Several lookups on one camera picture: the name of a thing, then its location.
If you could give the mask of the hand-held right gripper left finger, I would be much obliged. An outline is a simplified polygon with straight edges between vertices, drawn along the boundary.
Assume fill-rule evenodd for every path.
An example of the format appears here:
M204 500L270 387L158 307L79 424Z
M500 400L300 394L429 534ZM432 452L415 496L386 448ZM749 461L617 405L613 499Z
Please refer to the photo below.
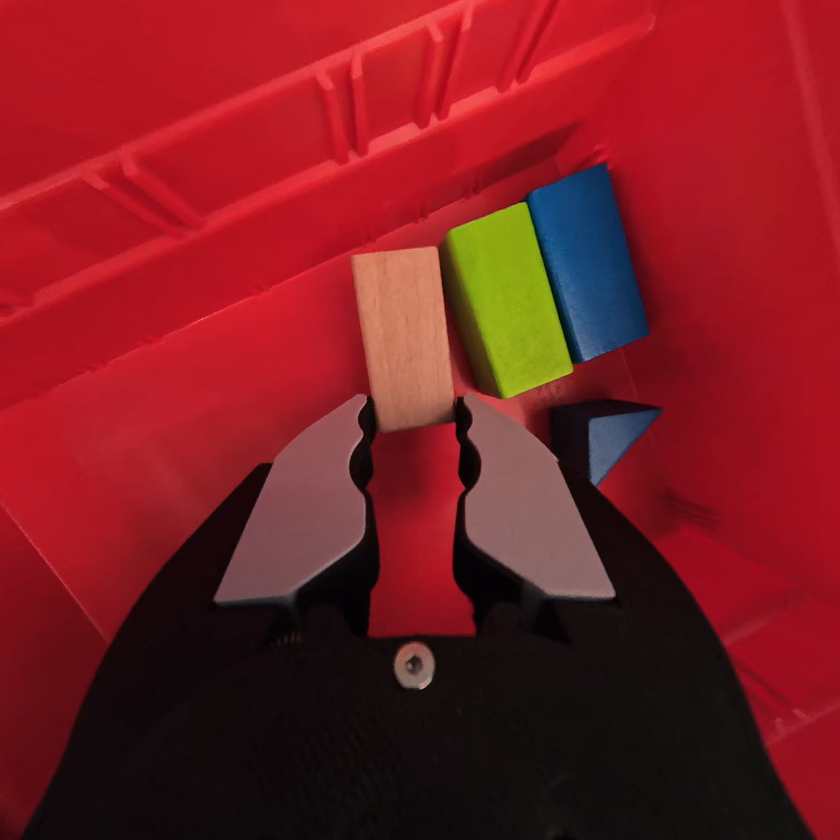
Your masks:
M380 570L373 503L372 399L352 396L273 460L214 595L218 606L273 605L300 624L332 606L370 625Z

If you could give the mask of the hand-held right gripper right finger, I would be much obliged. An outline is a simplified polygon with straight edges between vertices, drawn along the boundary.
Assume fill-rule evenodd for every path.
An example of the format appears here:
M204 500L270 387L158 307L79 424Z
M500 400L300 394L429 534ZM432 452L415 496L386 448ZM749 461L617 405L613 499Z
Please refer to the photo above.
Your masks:
M453 572L475 625L516 607L539 624L545 604L609 603L616 589L559 461L475 393L455 406L459 446Z

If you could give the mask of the green wooden block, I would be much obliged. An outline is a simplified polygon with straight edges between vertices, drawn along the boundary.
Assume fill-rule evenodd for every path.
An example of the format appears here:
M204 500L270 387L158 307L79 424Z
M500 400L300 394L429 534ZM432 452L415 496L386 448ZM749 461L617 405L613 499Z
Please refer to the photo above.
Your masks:
M478 388L508 399L573 372L529 206L450 229L444 295Z

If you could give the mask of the small blue triangle block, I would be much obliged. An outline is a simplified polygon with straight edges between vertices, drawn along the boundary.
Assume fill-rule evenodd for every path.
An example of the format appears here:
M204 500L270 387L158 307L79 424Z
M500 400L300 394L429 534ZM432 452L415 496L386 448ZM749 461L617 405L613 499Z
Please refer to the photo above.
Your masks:
M598 487L663 412L658 406L614 399L553 406L551 450Z

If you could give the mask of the beige long wooden block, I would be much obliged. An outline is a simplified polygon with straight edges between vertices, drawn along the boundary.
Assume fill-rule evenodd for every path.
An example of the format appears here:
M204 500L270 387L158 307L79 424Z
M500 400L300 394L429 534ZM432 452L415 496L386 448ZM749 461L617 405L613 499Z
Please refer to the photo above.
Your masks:
M438 250L353 255L364 355L380 433L455 420Z

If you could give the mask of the blue rectangular wooden block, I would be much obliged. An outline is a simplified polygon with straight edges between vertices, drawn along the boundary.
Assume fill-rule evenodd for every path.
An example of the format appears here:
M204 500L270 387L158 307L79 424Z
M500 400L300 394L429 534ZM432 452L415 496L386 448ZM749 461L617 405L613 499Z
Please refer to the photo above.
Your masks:
M648 319L607 165L540 187L526 204L572 362L593 361L646 337Z

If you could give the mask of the red plastic bin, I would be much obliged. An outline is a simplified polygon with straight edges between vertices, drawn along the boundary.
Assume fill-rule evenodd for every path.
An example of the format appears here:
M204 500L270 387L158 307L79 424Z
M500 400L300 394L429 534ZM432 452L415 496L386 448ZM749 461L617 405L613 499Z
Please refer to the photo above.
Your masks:
M455 393L661 409L599 490L838 838L838 2L2 2L2 838L116 655L218 667L169 560L371 391L351 256L600 165L648 334Z

